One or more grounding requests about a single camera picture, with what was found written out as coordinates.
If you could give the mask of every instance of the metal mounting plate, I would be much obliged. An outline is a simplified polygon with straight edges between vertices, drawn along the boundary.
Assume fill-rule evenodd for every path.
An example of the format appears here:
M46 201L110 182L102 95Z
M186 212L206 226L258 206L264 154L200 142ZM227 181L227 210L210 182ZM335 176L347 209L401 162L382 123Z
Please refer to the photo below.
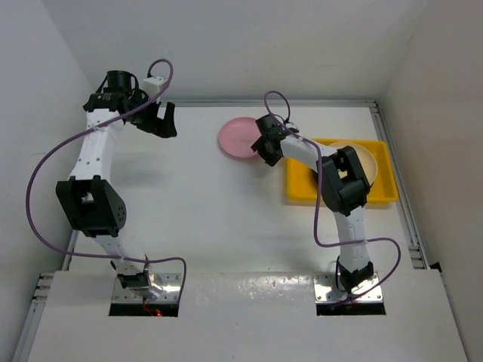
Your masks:
M162 273L155 275L155 282L162 286L162 292L156 300L149 300L149 304L177 304L180 294L181 274ZM141 304L143 301L140 296L134 296L129 290L123 289L121 282L115 280L112 292L112 304Z
M368 290L375 284L379 283L379 276L374 274L367 281L363 281L357 287L352 289L352 293L360 294ZM337 290L334 283L334 273L321 274L314 276L315 302L317 304L332 304L338 302L345 297ZM355 300L357 303L383 303L383 291L381 287L374 288L371 292L363 295Z

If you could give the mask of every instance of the pink bowl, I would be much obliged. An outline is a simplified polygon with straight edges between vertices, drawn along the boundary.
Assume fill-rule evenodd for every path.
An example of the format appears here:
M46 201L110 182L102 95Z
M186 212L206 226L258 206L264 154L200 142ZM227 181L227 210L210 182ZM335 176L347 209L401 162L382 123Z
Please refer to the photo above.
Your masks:
M218 143L223 151L237 158L252 158L257 153L251 145L260 137L255 118L238 117L228 121L218 133Z

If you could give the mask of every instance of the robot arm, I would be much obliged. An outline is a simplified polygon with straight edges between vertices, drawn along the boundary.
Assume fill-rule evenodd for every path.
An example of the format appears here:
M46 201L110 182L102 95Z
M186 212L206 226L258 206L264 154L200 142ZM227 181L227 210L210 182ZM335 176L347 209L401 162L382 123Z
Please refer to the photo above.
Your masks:
M84 105L87 129L96 128L120 114L126 113L156 94L164 83L163 78L150 77L144 81L146 91L131 86L133 75L122 71L107 73L107 87L92 94ZM59 181L56 194L75 230L93 238L108 255L120 256L112 259L118 279L125 289L146 299L155 299L160 292L149 265L128 262L125 257L147 259L146 255L120 235L125 226L127 211L122 198L110 185L110 171L114 148L128 121L137 128L161 138L175 137L174 104L168 103L165 118L158 118L158 103L152 103L142 112L113 122L88 134L67 181Z
M315 145L282 127L272 115L257 120L261 137L252 145L263 160L274 166L282 157L298 160L318 171L318 152ZM322 191L325 204L334 213L339 240L365 241L364 212L371 187L352 147L335 149L316 143L322 156ZM340 177L339 171L347 172ZM340 247L340 285L347 293L370 278L374 267L366 242Z

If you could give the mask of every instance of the white wall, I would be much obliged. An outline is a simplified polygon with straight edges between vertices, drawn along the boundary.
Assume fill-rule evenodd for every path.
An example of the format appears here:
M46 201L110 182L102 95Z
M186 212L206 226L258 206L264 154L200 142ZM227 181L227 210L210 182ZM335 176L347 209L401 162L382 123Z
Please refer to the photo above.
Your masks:
M0 361L7 361L38 273L61 261L29 229L26 184L42 155L84 127L82 103L92 90L39 0L2 1L0 49ZM66 244L69 228L55 182L66 178L77 151L54 158L34 188L34 219L57 245Z
M42 0L92 86L174 61L177 99L375 98L426 0Z
M431 1L382 101L471 360L483 356L482 14L479 0Z

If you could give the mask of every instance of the cable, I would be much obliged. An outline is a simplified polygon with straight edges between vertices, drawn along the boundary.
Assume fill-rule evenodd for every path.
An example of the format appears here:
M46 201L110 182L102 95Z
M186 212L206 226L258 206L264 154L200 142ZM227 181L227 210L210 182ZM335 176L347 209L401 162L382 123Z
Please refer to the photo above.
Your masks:
M146 304L146 298L143 298L143 310L144 311L147 311L152 317L161 317L162 316L162 313L159 309L155 309L154 311L151 310L151 308L149 308Z
M280 96L280 97L283 99L283 101L285 102L285 105L287 106L287 118L286 118L286 119L283 121L283 124L284 124L284 125L285 125L285 124L287 124L287 123L290 121L290 116L291 116L291 114L292 114L292 110L291 110L291 108L290 108L290 103L288 102L287 98L286 98L286 97L285 97L285 96L284 96L282 93L280 93L278 90L271 90L271 91L269 90L269 91L268 91L268 92L266 92L266 93L265 93L265 95L263 96L263 104L265 104L265 108L266 108L266 110L268 111L268 113L269 113L270 115L273 115L273 116L275 116L275 117L277 117L277 116L278 116L278 117L280 117L280 115L276 115L276 114L274 114L274 113L273 113L273 112L270 110L270 107L269 107L269 101L268 101L268 96L269 96L270 94L276 94L276 95Z
M289 102L288 102L287 98L282 93L278 92L277 90L271 90L271 91L269 90L263 96L263 103L265 104L266 111L270 115L276 117L275 114L272 112L272 110L270 109L270 107L268 105L267 99L268 99L268 96L270 94L277 94L284 100L284 102L285 102L285 104L287 105L287 108L288 108L288 119L289 119L290 115L291 115L291 109L290 109ZM314 234L315 243L317 245L319 245L320 247L328 248L328 247L344 247L344 246L347 246L347 245L360 244L360 243L364 243L365 241L367 241L368 243L373 243L375 241L385 240L385 241L389 241L389 242L393 243L395 245L397 251L398 251L398 257L397 257L397 260L396 260L394 266L392 267L392 269L389 271L389 273L387 273L387 275L384 278L379 280L379 283L375 284L374 286L372 286L368 290L364 291L363 293L355 294L355 295L348 295L348 297L346 299L344 299L340 302L334 303L333 307L343 305L343 304L346 304L348 302L352 302L353 300L371 292L374 288L379 287L382 283L384 283L387 279L389 279L389 277L392 274L394 274L395 270L399 266L399 263L401 262L401 248L400 248L399 244L394 239L391 239L391 238L372 238L372 239L366 239L366 240L340 241L338 243L332 243L332 244L324 244L324 243L320 242L320 240L318 239L318 214L319 214L319 211L320 211L319 209L320 209L321 194L322 194L322 153L321 153L320 148L318 147L317 143L315 143L314 141L312 141L308 138L302 137L299 134L296 134L295 132L290 130L288 127L286 127L284 123L280 123L280 125L285 131L287 131L292 136L295 136L296 138L301 139L305 143L308 143L308 144L314 146L315 150L317 151L317 156L318 156L318 162L317 162L317 173L318 173L317 200L315 202L314 223L313 223L313 225L314 225L313 234Z
M102 91L103 86L104 86L104 84L106 83L106 81L107 81L107 75L104 77L104 80L103 80L103 82L100 84L100 86L98 87L98 89L96 89L96 93L100 93L100 92Z
M153 68L154 65L156 64L159 64L159 63L166 63L168 66L169 66L169 69L170 69L170 73L169 73L169 76L168 76L168 79L167 81L165 82L165 84L163 84L163 88L150 100L148 100L147 102L145 102L144 104L142 104L141 106L138 106L137 108L135 109L132 109L131 111L129 112L126 112L126 113L123 113L122 115L118 115L114 118L111 118L109 119L108 121L105 121L101 124L98 124L97 125L97 129L98 128L102 128L102 127L106 127L108 125L110 125L111 123L113 122L116 122L116 121L120 121L122 120L123 118L127 118L135 113L138 113L139 111L142 111L143 109L145 109L147 106L149 106L151 103L155 102L165 91L166 89L168 89L169 87L169 84L171 83L171 80L173 79L173 64L169 61L169 60L166 60L166 59L159 59L159 60L156 60L153 64L151 64L151 66L149 67L149 69L151 70ZM87 130L83 130L82 132L80 133L77 133L75 134L74 136L68 138L67 140L59 143L57 146L55 146L51 151L49 151L41 160L40 162L37 164L37 166L35 166L34 168L34 171L32 172L32 176L30 177L30 180L29 180L29 183L27 185L27 190L26 190L26 196L25 196L25 208L26 208L26 215L27 215L27 220L29 222L29 225L30 225L30 228L32 229L33 233L35 234L35 236L48 248L52 249L53 251L56 251L57 253L61 253L61 254L65 254L65 255L70 255L70 256L80 256L80 257L84 257L84 258L98 258L98 259L123 259L123 260L127 260L129 262L141 262L143 264L157 264L157 263L160 263L160 262L170 262L170 261L174 261L174 260L178 260L178 261L181 261L183 263L183 281L181 282L181 287L180 287L180 295L178 296L178 302L180 302L181 300L181 296L183 294L183 290L184 290L184 284L185 284L185 281L186 281L186 260L183 259L182 257L180 256L173 256L171 258L164 258L164 259L154 259L154 260L145 260L145 259L135 259L135 258L129 258L129 257L121 257L119 255L105 255L105 254L89 254L89 253L77 253L75 251L69 251L69 250L65 250L65 249L62 249L61 247L57 247L53 244L51 244L50 242L48 242L46 239L44 239L44 237L40 234L40 232L38 231L37 227L35 226L34 222L33 222L33 219L32 219L32 210L31 210L31 206L30 206L30 198L31 198L31 194L32 194L32 187L33 187L33 182L35 181L35 178L37 177L37 174L38 172L40 171L41 167L43 166L43 164L55 153L57 152L59 149L63 148L65 145L68 145L69 143L71 143L72 141L75 141L75 140L78 140L79 138L82 138L82 137L85 137L87 136L88 134L90 133L93 133L95 132L96 129L94 128L89 128Z

